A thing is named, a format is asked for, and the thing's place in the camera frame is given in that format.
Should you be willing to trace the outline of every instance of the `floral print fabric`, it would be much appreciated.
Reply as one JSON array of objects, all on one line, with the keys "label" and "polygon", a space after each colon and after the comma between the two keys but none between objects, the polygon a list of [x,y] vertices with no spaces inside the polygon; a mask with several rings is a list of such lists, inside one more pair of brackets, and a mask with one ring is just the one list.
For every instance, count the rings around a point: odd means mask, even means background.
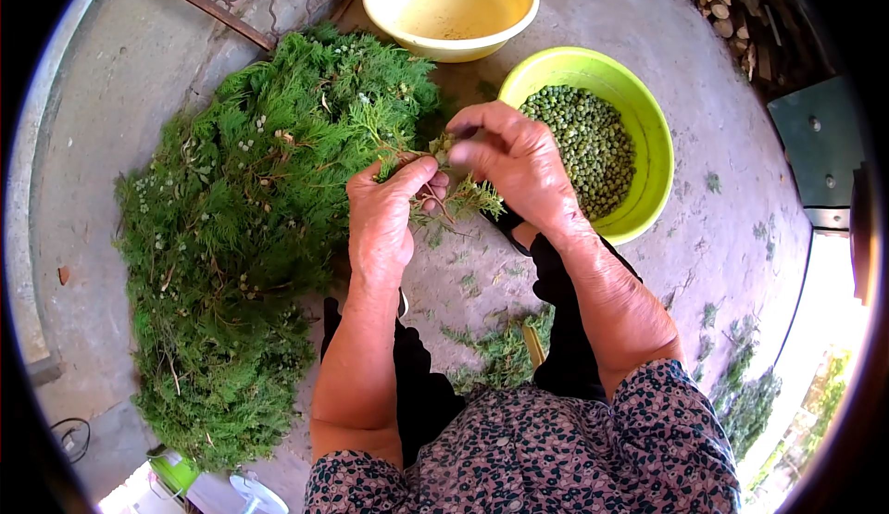
[{"label": "floral print fabric", "polygon": [[527,384],[477,388],[404,473],[319,459],[306,512],[734,512],[739,483],[707,397],[675,360],[639,367],[609,406]]}]

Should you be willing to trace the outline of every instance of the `forearm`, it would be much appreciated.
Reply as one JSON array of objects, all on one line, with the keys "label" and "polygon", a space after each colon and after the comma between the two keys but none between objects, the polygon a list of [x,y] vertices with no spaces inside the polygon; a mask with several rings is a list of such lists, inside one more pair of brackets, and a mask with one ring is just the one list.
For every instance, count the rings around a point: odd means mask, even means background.
[{"label": "forearm", "polygon": [[368,285],[353,274],[342,320],[318,373],[312,418],[345,429],[395,427],[392,361],[398,283]]},{"label": "forearm", "polygon": [[584,332],[609,397],[647,361],[683,361],[676,325],[639,280],[599,240],[585,219],[545,231],[572,279]]}]

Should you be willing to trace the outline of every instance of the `pile of thuja branches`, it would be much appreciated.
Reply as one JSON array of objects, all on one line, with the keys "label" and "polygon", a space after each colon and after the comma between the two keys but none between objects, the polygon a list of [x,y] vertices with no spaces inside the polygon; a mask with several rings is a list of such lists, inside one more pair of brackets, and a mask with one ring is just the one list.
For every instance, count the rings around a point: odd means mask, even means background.
[{"label": "pile of thuja branches", "polygon": [[[295,300],[325,290],[346,248],[349,177],[378,158],[385,177],[418,147],[418,120],[438,107],[432,68],[332,25],[289,34],[209,108],[171,120],[150,165],[120,181],[133,400],[202,470],[269,456],[290,431],[315,361]],[[500,207],[467,182],[442,205],[448,219]]]}]

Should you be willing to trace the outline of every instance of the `black cable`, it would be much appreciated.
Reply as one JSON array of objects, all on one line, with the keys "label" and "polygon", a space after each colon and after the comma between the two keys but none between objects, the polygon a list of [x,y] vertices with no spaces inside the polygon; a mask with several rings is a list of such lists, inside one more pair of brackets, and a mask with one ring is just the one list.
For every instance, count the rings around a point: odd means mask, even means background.
[{"label": "black cable", "polygon": [[[77,464],[81,459],[83,459],[83,456],[86,455],[86,449],[90,447],[90,437],[93,434],[93,430],[90,429],[90,422],[89,421],[87,421],[83,418],[79,418],[79,417],[70,417],[70,418],[65,418],[61,421],[56,421],[55,423],[53,423],[50,426],[50,431],[59,427],[62,423],[68,423],[69,421],[80,421],[81,423],[83,423],[83,425],[86,426],[86,442],[83,443],[83,450],[80,452],[80,455],[77,456],[76,458],[74,458],[74,459],[71,459],[71,457],[68,458],[69,462],[71,462],[72,464]],[[73,433],[76,429],[77,428],[72,427],[71,429],[65,431],[65,433],[59,438],[59,444],[61,445],[62,450],[65,449],[65,437],[67,437],[68,435]]]}]

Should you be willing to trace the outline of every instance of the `plastic bowl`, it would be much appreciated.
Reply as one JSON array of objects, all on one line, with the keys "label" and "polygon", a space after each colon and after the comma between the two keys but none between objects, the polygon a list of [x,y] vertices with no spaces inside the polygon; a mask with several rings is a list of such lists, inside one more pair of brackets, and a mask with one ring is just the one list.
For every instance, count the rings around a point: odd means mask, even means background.
[{"label": "plastic bowl", "polygon": [[414,54],[465,63],[497,51],[531,23],[539,0],[363,0],[381,30]]},{"label": "plastic bowl", "polygon": [[611,57],[582,47],[553,47],[528,57],[503,82],[500,99],[519,107],[543,86],[562,85],[609,101],[636,144],[636,174],[627,198],[593,222],[611,244],[625,244],[654,224],[670,196],[673,142],[667,120],[639,78]]}]

